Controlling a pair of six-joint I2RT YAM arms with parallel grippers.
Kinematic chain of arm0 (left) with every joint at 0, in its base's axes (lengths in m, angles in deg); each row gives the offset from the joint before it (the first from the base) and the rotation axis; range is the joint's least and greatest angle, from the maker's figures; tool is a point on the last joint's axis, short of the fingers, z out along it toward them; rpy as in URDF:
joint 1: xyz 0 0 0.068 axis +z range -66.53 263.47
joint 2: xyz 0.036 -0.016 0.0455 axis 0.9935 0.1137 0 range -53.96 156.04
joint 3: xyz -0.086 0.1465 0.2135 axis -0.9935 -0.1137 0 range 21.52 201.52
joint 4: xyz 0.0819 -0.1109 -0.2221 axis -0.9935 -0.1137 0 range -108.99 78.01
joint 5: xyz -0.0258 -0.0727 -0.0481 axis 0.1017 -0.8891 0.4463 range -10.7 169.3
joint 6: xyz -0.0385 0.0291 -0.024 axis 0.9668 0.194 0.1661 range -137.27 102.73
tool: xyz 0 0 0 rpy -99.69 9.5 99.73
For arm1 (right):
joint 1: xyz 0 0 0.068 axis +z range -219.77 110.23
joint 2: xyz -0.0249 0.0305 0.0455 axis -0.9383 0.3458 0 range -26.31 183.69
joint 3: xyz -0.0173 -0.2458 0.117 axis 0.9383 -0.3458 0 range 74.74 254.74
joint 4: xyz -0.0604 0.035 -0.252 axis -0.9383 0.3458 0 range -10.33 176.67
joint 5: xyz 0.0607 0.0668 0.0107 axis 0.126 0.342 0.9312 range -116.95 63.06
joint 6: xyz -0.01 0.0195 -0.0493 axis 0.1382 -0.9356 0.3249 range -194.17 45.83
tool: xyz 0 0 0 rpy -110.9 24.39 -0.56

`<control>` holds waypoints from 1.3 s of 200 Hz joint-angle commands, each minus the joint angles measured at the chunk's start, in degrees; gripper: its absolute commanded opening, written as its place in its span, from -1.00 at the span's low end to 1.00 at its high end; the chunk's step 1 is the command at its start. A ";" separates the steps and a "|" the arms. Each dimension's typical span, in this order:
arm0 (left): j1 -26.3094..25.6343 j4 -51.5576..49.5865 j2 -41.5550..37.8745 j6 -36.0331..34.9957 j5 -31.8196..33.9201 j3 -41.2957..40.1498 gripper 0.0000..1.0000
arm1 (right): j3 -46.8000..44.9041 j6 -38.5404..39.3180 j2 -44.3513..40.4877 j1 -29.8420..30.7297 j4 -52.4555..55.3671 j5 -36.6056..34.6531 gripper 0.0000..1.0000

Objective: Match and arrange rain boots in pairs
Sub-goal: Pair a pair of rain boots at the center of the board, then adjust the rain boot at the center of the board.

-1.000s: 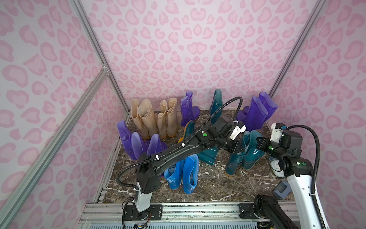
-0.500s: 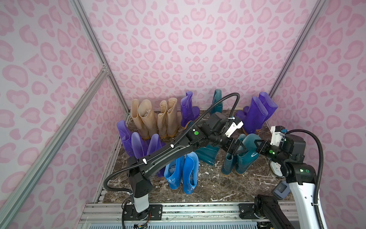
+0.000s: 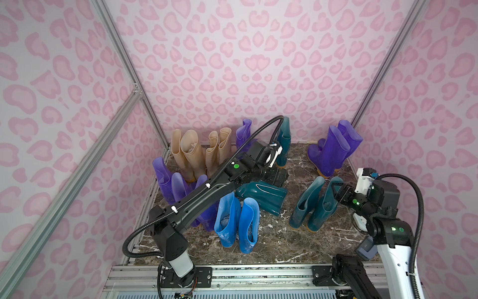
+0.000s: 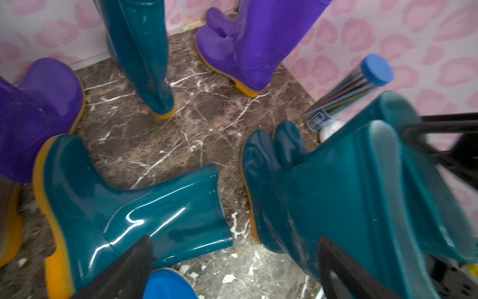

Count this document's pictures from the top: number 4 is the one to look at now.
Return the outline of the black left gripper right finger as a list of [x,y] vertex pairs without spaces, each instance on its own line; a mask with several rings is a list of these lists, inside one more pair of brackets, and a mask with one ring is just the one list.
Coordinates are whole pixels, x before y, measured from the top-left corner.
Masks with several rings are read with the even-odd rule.
[[355,299],[398,299],[399,296],[365,270],[346,251],[323,235],[317,249],[320,279],[328,299],[337,299],[335,274],[346,292]]

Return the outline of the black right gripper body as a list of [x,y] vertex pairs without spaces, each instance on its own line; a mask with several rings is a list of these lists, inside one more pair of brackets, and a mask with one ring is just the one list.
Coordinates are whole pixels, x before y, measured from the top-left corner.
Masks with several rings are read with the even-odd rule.
[[400,132],[405,143],[434,164],[452,172],[473,189],[478,188],[478,114],[427,115]]

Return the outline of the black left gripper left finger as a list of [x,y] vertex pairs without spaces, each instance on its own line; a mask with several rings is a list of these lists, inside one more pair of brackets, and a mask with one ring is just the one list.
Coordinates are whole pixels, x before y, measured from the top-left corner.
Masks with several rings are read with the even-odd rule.
[[86,287],[73,294],[74,299],[141,299],[154,262],[153,243],[142,237],[109,265]]

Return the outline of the blue rain boot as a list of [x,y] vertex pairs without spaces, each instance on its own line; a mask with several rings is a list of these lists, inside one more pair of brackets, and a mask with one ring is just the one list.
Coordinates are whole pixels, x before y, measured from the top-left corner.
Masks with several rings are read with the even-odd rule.
[[198,299],[192,285],[174,269],[152,271],[143,299]]

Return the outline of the dark green rain boot front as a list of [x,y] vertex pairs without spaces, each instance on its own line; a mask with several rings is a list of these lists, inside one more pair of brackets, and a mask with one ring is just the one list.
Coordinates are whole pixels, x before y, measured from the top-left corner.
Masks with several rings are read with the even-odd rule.
[[210,164],[143,189],[118,189],[99,174],[81,138],[49,138],[33,173],[56,244],[44,261],[48,296],[72,296],[142,237],[152,241],[154,269],[231,247],[218,180]]

